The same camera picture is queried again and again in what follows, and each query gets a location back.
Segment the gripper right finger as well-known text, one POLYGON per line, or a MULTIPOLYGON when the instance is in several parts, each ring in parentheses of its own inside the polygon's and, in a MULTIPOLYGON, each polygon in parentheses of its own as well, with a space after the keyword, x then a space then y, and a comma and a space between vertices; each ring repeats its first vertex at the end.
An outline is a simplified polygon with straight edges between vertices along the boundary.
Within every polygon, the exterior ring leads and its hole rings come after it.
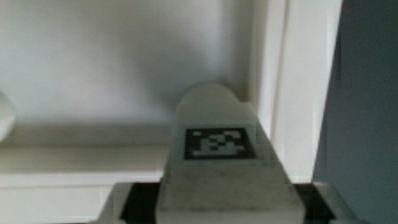
POLYGON ((304 224, 364 224, 331 184, 297 183, 295 189, 306 207, 304 224))

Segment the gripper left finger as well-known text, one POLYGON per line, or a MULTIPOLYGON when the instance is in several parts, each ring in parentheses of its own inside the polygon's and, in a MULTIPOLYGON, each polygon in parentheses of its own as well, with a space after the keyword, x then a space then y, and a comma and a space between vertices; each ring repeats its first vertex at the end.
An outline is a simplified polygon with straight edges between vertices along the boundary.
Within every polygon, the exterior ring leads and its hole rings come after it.
POLYGON ((160 183, 117 183, 96 224, 157 224, 155 207, 160 183))

